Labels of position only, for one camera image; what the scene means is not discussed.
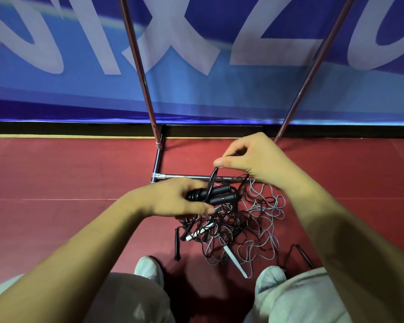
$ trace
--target gray pants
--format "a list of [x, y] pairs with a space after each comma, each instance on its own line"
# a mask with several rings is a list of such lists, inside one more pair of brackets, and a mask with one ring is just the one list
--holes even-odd
[[[0, 293], [19, 277], [0, 285]], [[137, 275], [110, 273], [85, 323], [174, 322], [170, 300], [156, 283]], [[351, 322], [324, 268], [311, 270], [255, 296], [245, 323]]]

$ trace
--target black floor edge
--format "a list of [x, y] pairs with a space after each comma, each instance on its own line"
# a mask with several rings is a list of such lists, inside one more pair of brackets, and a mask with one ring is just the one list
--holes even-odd
[[[241, 137], [258, 131], [275, 137], [280, 125], [167, 125], [167, 137]], [[0, 134], [152, 137], [150, 124], [0, 122]], [[285, 138], [404, 138], [404, 126], [289, 125]]]

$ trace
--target blue banner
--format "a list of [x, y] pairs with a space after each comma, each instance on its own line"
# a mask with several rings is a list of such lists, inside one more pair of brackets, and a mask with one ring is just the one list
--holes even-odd
[[[345, 0], [128, 0], [159, 122], [284, 118]], [[0, 120], [148, 122], [118, 0], [0, 0]], [[404, 125], [404, 0], [356, 0], [293, 123]]]

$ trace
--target metal bar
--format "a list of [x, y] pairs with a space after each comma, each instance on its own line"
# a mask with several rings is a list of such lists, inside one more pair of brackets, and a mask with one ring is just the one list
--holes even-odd
[[293, 115], [296, 112], [296, 109], [298, 108], [299, 104], [301, 103], [305, 92], [307, 91], [308, 87], [311, 84], [311, 81], [313, 80], [314, 76], [316, 75], [317, 70], [319, 69], [320, 65], [322, 64], [326, 53], [328, 52], [329, 48], [331, 47], [331, 45], [335, 39], [335, 36], [337, 35], [339, 29], [341, 28], [341, 25], [343, 24], [345, 18], [347, 17], [347, 14], [349, 13], [349, 10], [350, 10], [351, 6], [353, 5], [354, 1], [355, 0], [346, 0], [345, 1], [343, 8], [341, 9], [341, 12], [338, 15], [337, 20], [334, 23], [334, 26], [332, 27], [331, 31], [329, 32], [329, 35], [326, 38], [326, 40], [323, 42], [323, 45], [322, 45], [319, 53], [317, 54], [316, 59], [314, 60], [314, 63], [310, 69], [310, 72], [308, 73], [307, 78], [305, 79], [304, 83], [301, 86], [301, 90], [299, 91], [295, 100], [293, 101], [293, 104], [290, 107], [289, 112], [287, 113], [286, 118], [284, 119], [283, 124], [281, 125], [281, 128], [280, 128], [277, 136], [275, 137], [274, 143], [277, 144], [279, 142], [279, 140], [281, 139], [281, 137], [283, 136], [285, 129], [289, 125]]
[[[165, 142], [165, 130], [162, 129], [160, 134], [160, 143], [163, 146]], [[151, 183], [157, 182], [156, 174], [158, 174], [160, 169], [160, 164], [162, 163], [163, 147], [157, 148], [156, 160], [154, 161], [154, 168], [152, 169]]]
[[157, 129], [156, 115], [152, 108], [151, 97], [148, 91], [148, 85], [145, 78], [145, 71], [142, 65], [141, 54], [139, 52], [138, 42], [136, 39], [135, 28], [133, 27], [132, 18], [130, 17], [129, 6], [127, 0], [120, 0], [121, 12], [123, 14], [124, 26], [126, 27], [127, 37], [129, 38], [130, 48], [132, 50], [133, 59], [135, 60], [136, 71], [138, 72], [139, 81], [141, 83], [142, 93], [144, 94], [145, 104], [148, 110], [149, 120], [151, 121], [152, 131], [156, 139], [157, 149], [162, 149], [163, 145]]
[[[192, 179], [198, 179], [198, 180], [203, 180], [203, 181], [209, 181], [210, 176], [190, 176], [187, 174], [165, 174], [165, 173], [155, 173], [153, 174], [156, 180], [166, 180], [166, 179], [172, 179], [172, 178], [182, 178], [182, 177], [188, 177]], [[236, 180], [237, 183], [240, 183], [244, 180], [245, 177], [217, 177], [215, 180], [217, 182], [229, 182], [232, 179]]]

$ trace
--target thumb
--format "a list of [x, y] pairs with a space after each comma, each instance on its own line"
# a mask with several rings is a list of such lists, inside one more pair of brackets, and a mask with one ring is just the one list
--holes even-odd
[[194, 215], [214, 214], [214, 206], [201, 201], [186, 201], [186, 212]]
[[230, 168], [245, 171], [244, 156], [224, 156], [214, 161], [214, 166], [217, 168]]

